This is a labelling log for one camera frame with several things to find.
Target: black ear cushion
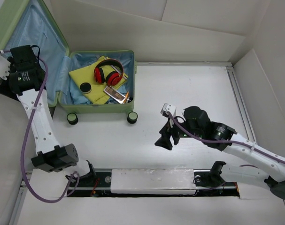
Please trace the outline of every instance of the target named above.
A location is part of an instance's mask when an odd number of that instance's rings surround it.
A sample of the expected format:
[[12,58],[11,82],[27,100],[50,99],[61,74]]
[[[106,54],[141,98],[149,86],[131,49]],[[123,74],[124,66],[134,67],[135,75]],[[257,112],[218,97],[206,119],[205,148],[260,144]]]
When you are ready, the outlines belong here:
[[117,72],[116,71],[112,71],[111,73],[108,74],[108,76],[106,77],[106,83],[108,83],[108,80],[110,79],[110,77],[113,75],[113,74],[116,74]]
[[101,83],[104,83],[105,82],[104,71],[101,68],[99,68],[99,70],[100,70],[100,80],[101,80]]

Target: red headphones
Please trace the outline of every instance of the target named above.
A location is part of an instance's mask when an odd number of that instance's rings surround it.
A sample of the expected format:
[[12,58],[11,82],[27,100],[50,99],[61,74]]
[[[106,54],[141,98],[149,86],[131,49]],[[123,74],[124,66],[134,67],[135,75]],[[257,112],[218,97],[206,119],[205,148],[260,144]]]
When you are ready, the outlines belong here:
[[[101,67],[106,66],[106,65],[117,67],[120,70],[121,75],[116,71],[112,71],[105,78],[104,71],[102,70]],[[97,66],[94,69],[94,78],[95,78],[96,82],[98,82],[98,83],[106,82],[108,86],[117,85],[120,82],[120,80],[122,79],[122,77],[123,77],[123,66],[117,60],[112,60],[112,59],[103,60],[102,62],[97,64]]]

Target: suitcase lid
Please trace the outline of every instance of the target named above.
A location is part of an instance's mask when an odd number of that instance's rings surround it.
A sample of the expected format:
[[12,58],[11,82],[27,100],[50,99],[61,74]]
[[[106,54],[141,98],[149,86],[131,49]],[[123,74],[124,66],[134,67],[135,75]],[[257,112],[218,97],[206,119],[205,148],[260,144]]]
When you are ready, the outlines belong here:
[[69,47],[43,0],[5,0],[0,9],[0,50],[21,45],[40,47],[40,57],[49,68],[48,104],[56,106],[59,91],[68,91],[60,75],[69,71]]

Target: yellow cloth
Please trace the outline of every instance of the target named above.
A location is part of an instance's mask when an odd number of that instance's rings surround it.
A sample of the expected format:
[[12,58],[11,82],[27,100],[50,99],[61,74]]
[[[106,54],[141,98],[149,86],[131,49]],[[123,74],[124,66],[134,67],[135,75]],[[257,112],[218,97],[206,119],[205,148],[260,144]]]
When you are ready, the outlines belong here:
[[[97,105],[102,105],[105,104],[110,96],[107,95],[104,92],[105,87],[107,86],[106,82],[105,83],[97,83],[94,79],[94,69],[99,62],[108,59],[105,56],[101,56],[95,63],[86,66],[81,69],[77,69],[74,71],[70,71],[69,75],[73,79],[73,81],[76,83],[78,88],[80,88],[80,85],[82,83],[90,83],[91,84],[91,92],[89,94],[83,94],[87,99],[89,99],[93,104]],[[115,71],[110,65],[106,65],[101,67],[105,78],[106,76],[111,73],[112,71]],[[128,78],[127,74],[123,74],[123,78],[121,81],[114,86],[115,89],[119,89],[120,86],[122,86],[125,83],[124,77]]]

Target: white tabletop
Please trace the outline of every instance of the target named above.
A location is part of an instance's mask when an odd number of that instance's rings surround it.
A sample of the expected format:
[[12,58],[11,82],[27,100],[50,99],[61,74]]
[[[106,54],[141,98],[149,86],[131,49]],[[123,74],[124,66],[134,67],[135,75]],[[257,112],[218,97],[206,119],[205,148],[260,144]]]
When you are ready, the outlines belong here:
[[[181,139],[172,151],[156,147],[159,130],[167,119],[160,110],[167,102],[184,108],[197,105],[213,121],[235,128],[246,136],[225,67],[139,66],[135,77],[135,108],[138,121],[129,125],[125,114],[81,114],[71,126],[66,112],[57,107],[56,133],[64,144],[73,143],[79,156],[95,168],[211,168],[217,161],[245,163],[210,149],[191,138]],[[60,195],[65,173],[34,170],[31,184],[43,197]],[[281,199],[237,197],[197,198],[64,198],[56,204],[36,200],[30,193],[21,210],[24,224],[285,224]]]

